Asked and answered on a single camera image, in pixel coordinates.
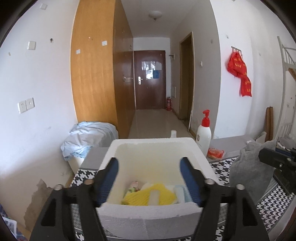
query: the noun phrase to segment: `white wall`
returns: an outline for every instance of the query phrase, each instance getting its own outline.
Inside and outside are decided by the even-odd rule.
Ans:
[[[171,66],[172,87],[176,87],[176,98],[172,99],[172,107],[177,113],[180,99],[180,42],[191,31],[195,55],[195,91],[191,128],[197,131],[204,117],[202,112],[209,109],[210,128],[214,133],[219,105],[221,63],[217,25],[209,0],[197,1],[170,38],[171,53],[176,55]]]
[[[170,38],[134,38],[134,51],[139,50],[164,50],[166,68],[166,96],[170,96],[171,88],[171,62],[170,62]]]
[[[258,0],[210,0],[221,49],[220,104],[214,138],[250,134],[264,126],[266,108],[274,108],[276,128],[282,100],[283,70],[277,36],[296,47],[280,19]],[[242,50],[253,97],[239,96],[240,80],[227,72],[231,46]]]
[[[41,2],[48,4],[46,11]],[[23,225],[39,180],[53,187],[65,184],[71,173],[60,146],[77,123],[70,43],[78,2],[37,1],[0,48],[0,201]],[[27,50],[30,40],[37,42],[36,50]],[[35,108],[19,114],[17,103],[31,97]]]

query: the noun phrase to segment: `tiled floor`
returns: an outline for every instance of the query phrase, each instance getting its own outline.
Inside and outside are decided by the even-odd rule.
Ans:
[[[177,131],[177,137],[192,137],[171,111],[136,110],[128,138],[168,138],[171,130]]]

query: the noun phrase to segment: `white switch plate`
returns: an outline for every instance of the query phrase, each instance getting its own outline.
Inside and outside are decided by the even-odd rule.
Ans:
[[[42,3],[41,6],[40,6],[40,8],[41,8],[42,10],[46,10],[46,9],[47,9],[47,4]]]
[[[18,106],[18,108],[19,108],[19,113],[20,113],[20,114],[21,114],[21,113],[24,113],[24,112],[27,111],[26,101],[25,101],[25,100],[23,100],[23,101],[21,101],[21,102],[18,102],[17,106]]]
[[[36,42],[35,41],[29,41],[28,50],[35,50],[35,49],[36,49]]]
[[[26,100],[26,107],[27,107],[27,110],[33,109],[35,107],[33,98]]]

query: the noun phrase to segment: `storage box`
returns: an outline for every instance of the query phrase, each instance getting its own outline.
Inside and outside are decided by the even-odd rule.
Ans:
[[[195,203],[166,206],[127,206],[121,201],[133,181],[184,185],[180,160],[188,157],[206,178],[220,183],[192,138],[114,140],[100,169],[112,157],[119,171],[107,203],[97,209],[104,228],[129,240],[170,239],[192,235],[202,209]]]

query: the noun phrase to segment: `red bag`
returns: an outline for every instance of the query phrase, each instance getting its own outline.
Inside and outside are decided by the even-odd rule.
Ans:
[[[232,52],[227,65],[227,71],[241,79],[241,95],[252,97],[251,81],[247,77],[247,67],[239,52]]]

